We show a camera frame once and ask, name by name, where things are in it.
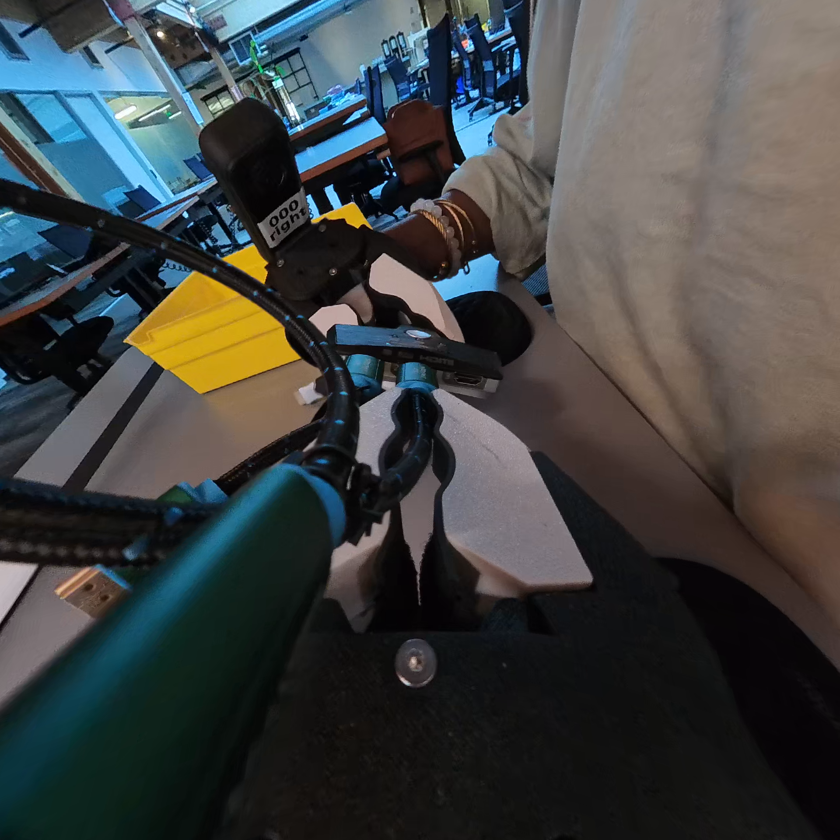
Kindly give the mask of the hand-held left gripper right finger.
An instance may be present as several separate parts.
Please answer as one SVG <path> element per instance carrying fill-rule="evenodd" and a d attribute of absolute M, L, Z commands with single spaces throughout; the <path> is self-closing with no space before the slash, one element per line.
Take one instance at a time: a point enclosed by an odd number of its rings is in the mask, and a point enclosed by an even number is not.
<path fill-rule="evenodd" d="M 578 592 L 593 574 L 528 447 L 455 395 L 436 390 L 439 486 L 420 571 L 424 624 L 473 631 L 499 601 Z"/>

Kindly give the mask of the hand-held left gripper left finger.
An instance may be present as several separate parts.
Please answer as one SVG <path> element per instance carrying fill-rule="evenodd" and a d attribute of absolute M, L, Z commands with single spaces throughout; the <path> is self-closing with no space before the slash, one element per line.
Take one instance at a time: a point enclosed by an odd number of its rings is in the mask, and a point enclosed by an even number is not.
<path fill-rule="evenodd" d="M 399 392 L 384 392 L 362 405 L 357 458 L 374 476 L 384 470 L 382 448 L 395 435 L 392 409 Z M 419 617 L 417 569 L 405 540 L 403 515 L 387 512 L 369 535 L 333 553 L 329 599 L 343 610 L 354 631 L 403 629 Z"/>

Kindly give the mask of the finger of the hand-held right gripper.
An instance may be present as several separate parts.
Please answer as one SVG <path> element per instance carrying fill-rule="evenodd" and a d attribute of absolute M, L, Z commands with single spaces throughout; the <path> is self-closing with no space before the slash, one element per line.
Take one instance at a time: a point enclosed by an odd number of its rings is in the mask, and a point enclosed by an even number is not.
<path fill-rule="evenodd" d="M 309 320 L 319 329 L 330 329 L 337 324 L 375 326 L 373 303 L 366 289 L 351 289 L 338 302 L 321 307 Z"/>
<path fill-rule="evenodd" d="M 373 262 L 366 293 L 378 326 L 412 324 L 459 343 L 465 341 L 455 315 L 432 282 L 389 255 Z"/>

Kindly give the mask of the black hdmi switch box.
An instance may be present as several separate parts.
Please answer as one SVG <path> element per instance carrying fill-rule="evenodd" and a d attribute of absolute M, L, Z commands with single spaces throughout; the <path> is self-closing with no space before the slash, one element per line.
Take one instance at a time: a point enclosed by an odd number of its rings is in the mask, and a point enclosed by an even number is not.
<path fill-rule="evenodd" d="M 494 394 L 502 380 L 501 361 L 495 351 L 450 339 L 431 329 L 335 324 L 327 338 L 346 359 L 352 355 L 375 359 L 389 386 L 397 382 L 410 363 L 425 365 L 435 372 L 440 388 L 462 396 Z"/>

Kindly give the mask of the yellow plastic bin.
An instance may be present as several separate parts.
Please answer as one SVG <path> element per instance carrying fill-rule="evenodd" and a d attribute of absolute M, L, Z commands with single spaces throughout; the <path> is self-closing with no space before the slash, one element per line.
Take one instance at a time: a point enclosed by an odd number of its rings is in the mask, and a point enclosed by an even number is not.
<path fill-rule="evenodd" d="M 279 323 L 197 272 L 124 340 L 198 394 L 298 361 Z"/>

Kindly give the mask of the person's right forearm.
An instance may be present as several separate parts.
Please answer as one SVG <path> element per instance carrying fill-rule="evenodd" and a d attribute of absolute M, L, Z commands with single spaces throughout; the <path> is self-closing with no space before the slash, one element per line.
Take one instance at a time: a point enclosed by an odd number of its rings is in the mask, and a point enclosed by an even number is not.
<path fill-rule="evenodd" d="M 489 252 L 523 277 L 545 256 L 562 129 L 562 106 L 532 100 L 495 122 L 492 143 L 462 164 L 446 184 L 477 206 L 489 223 Z"/>

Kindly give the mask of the black quilted pad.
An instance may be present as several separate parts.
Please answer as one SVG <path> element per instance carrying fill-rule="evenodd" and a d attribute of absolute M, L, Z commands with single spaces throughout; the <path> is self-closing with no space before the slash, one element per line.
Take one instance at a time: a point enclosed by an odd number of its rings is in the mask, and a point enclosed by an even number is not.
<path fill-rule="evenodd" d="M 526 315 L 497 291 L 471 292 L 446 302 L 464 342 L 494 352 L 501 367 L 520 358 L 532 343 L 532 326 Z"/>

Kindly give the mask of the wooden office desk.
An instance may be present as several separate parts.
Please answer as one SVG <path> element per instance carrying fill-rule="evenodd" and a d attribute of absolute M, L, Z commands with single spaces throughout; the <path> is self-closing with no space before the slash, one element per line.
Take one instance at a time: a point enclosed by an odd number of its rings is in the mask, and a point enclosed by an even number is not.
<path fill-rule="evenodd" d="M 358 112 L 367 112 L 366 99 L 361 95 L 353 95 L 337 107 L 327 108 L 317 116 L 291 129 L 288 132 L 290 140 L 299 142 L 309 135 L 325 130 L 335 124 L 339 126 L 344 125 L 347 119 Z"/>
<path fill-rule="evenodd" d="M 383 127 L 370 118 L 296 154 L 301 183 L 319 216 L 333 210 L 327 188 L 347 176 L 357 161 L 385 151 L 387 145 Z"/>
<path fill-rule="evenodd" d="M 217 180 L 210 177 L 199 182 L 190 190 L 177 196 L 168 203 L 161 204 L 146 213 L 137 216 L 134 221 L 157 230 L 163 230 L 174 222 L 190 207 L 220 192 Z M 27 291 L 20 299 L 4 301 L 1 309 L 1 326 L 25 319 L 40 312 L 50 303 L 63 298 L 69 291 L 77 288 L 84 280 L 108 268 L 111 263 L 129 251 L 131 245 L 118 244 L 101 254 L 98 259 L 86 260 L 77 270 L 65 276 L 52 276 L 41 287 Z"/>

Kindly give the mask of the green potted plant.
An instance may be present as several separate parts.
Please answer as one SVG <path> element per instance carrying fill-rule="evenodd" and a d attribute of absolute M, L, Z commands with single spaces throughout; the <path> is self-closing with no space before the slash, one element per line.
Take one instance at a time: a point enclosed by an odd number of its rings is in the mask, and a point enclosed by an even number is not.
<path fill-rule="evenodd" d="M 257 98 L 277 112 L 288 128 L 296 123 L 294 118 L 297 111 L 291 102 L 285 81 L 276 66 L 268 62 L 268 48 L 250 37 L 248 41 L 248 57 L 252 65 L 252 72 L 248 76 L 253 98 Z"/>

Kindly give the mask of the brown office chair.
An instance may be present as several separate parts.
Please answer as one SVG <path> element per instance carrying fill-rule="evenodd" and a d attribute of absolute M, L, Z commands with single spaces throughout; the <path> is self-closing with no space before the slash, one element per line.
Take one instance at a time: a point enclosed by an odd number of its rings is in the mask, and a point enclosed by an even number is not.
<path fill-rule="evenodd" d="M 439 195 L 465 161 L 451 114 L 450 106 L 435 106 L 421 99 L 405 100 L 389 109 L 385 134 L 402 187 L 422 187 L 433 196 Z"/>

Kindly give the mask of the black office chair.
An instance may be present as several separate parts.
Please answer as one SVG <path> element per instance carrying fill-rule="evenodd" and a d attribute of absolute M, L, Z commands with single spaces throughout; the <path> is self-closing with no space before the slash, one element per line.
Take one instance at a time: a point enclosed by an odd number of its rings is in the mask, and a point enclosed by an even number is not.
<path fill-rule="evenodd" d="M 1 328 L 1 369 L 19 385 L 34 385 L 49 378 L 84 396 L 112 365 L 102 345 L 114 320 L 98 316 L 57 332 L 38 314 Z"/>
<path fill-rule="evenodd" d="M 469 119 L 473 120 L 484 107 L 489 107 L 492 113 L 501 107 L 508 108 L 510 113 L 516 112 L 522 105 L 521 68 L 515 66 L 518 53 L 516 36 L 509 28 L 500 35 L 487 36 L 476 17 L 468 22 L 467 31 L 479 80 L 479 98 L 469 109 Z"/>
<path fill-rule="evenodd" d="M 456 98 L 455 60 L 453 58 L 453 22 L 451 13 L 427 31 L 427 81 L 429 101 L 450 111 Z"/>

